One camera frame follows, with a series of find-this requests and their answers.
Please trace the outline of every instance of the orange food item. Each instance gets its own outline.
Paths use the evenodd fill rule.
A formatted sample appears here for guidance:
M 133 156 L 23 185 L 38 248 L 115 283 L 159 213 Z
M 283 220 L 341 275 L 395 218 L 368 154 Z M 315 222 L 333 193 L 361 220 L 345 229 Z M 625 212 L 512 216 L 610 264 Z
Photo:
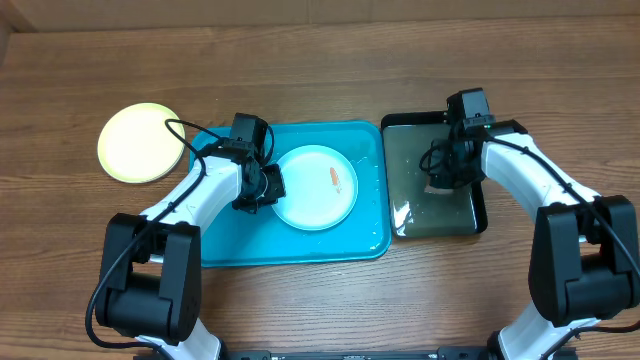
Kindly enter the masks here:
M 331 173 L 331 182 L 333 183 L 333 186 L 336 187 L 336 191 L 338 192 L 338 194 L 340 194 L 340 178 L 338 177 L 338 173 L 336 172 L 336 169 L 331 168 L 329 170 L 329 172 Z

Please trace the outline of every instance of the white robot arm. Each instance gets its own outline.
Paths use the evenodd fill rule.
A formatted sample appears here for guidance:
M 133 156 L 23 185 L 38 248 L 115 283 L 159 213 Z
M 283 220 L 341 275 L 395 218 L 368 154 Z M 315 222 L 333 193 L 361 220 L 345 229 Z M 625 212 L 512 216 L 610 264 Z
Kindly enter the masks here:
M 278 165 L 267 165 L 273 150 L 272 145 L 265 156 L 267 132 L 271 130 L 262 119 L 236 114 L 230 137 L 197 151 L 192 170 L 162 201 L 138 216 L 117 214 L 111 220 L 101 267 L 106 290 L 95 305 L 100 325 L 155 344 L 173 359 L 218 359 L 221 342 L 198 318 L 200 234 L 229 203 L 255 213 L 285 195 Z M 143 231 L 145 241 L 123 250 Z M 161 277 L 133 271 L 132 262 L 149 260 L 163 263 Z M 90 328 L 87 333 L 94 340 Z
M 420 164 L 431 185 L 456 188 L 486 176 L 509 191 L 536 224 L 529 269 L 532 302 L 492 336 L 493 353 L 501 360 L 553 358 L 556 345 L 573 329 L 637 306 L 640 275 L 629 261 L 638 264 L 631 203 L 622 196 L 602 198 L 577 183 L 514 120 L 496 123 L 482 89 L 461 91 L 447 103 L 449 138 L 434 141 Z M 628 258 L 602 222 L 617 228 Z M 600 254 L 581 257 L 583 241 L 601 245 Z
M 585 200 L 593 202 L 599 196 L 595 191 L 574 181 L 551 162 L 538 149 L 530 135 L 510 133 L 496 138 L 527 147 L 542 157 Z M 482 171 L 487 178 L 495 180 L 509 191 L 534 223 L 541 207 L 557 203 L 578 203 L 538 162 L 518 150 L 497 143 L 485 143 L 481 161 Z M 551 321 L 540 315 L 531 302 L 513 324 L 500 331 L 500 350 L 504 360 L 539 360 L 541 354 L 554 346 L 571 329 L 593 326 L 599 321 L 595 317 L 589 317 L 574 320 L 566 326 L 555 327 Z

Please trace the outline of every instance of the table surface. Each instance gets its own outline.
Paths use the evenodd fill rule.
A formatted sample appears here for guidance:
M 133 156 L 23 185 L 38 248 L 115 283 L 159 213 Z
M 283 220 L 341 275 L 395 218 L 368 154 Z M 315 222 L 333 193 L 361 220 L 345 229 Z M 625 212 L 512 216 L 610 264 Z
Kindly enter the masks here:
M 151 184 L 109 178 L 96 144 L 119 109 L 158 102 L 208 127 L 235 112 L 379 124 L 482 86 L 500 119 L 524 124 L 582 184 L 640 204 L 638 34 L 640 17 L 596 17 L 12 36 L 0 69 L 0 357 L 131 357 L 83 326 L 105 225 L 164 197 L 187 161 Z M 376 261 L 203 270 L 203 322 L 232 350 L 483 344 L 530 299 L 533 235 L 508 193 L 484 191 L 480 236 L 394 240 Z M 634 359 L 640 334 L 574 344 L 584 359 Z

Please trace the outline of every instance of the yellow plate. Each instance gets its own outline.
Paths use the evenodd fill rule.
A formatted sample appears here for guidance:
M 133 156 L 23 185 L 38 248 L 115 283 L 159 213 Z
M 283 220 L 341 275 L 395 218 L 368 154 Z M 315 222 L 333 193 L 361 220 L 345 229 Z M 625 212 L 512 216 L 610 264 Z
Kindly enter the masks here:
M 131 105 L 115 114 L 98 139 L 98 159 L 107 174 L 127 183 L 144 183 L 171 171 L 184 144 L 166 128 L 166 119 L 178 117 L 153 103 Z M 170 126 L 184 137 L 182 124 Z

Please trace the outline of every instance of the white plate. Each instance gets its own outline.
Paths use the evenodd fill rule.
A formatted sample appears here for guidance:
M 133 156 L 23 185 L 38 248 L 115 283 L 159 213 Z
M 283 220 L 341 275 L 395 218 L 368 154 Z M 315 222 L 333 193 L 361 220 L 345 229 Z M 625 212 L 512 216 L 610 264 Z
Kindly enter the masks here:
M 358 179 L 339 152 L 307 145 L 286 153 L 278 165 L 286 196 L 273 205 L 287 224 L 302 230 L 330 228 L 347 217 L 358 197 Z
M 98 159 L 107 174 L 127 183 L 144 183 L 171 171 L 184 144 L 167 130 L 166 119 L 178 117 L 153 103 L 131 105 L 115 114 L 98 139 Z M 182 124 L 170 126 L 184 137 Z

